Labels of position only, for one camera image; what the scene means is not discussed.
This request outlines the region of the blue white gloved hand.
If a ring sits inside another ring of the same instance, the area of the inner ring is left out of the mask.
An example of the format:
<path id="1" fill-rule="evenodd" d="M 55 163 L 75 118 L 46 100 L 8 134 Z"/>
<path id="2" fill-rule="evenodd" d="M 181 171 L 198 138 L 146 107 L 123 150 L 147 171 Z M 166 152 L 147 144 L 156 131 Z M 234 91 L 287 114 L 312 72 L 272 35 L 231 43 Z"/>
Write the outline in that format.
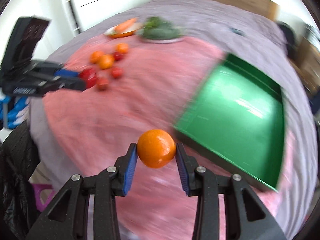
<path id="1" fill-rule="evenodd" d="M 10 97 L 1 94 L 1 127 L 15 129 L 28 117 L 27 97 Z"/>

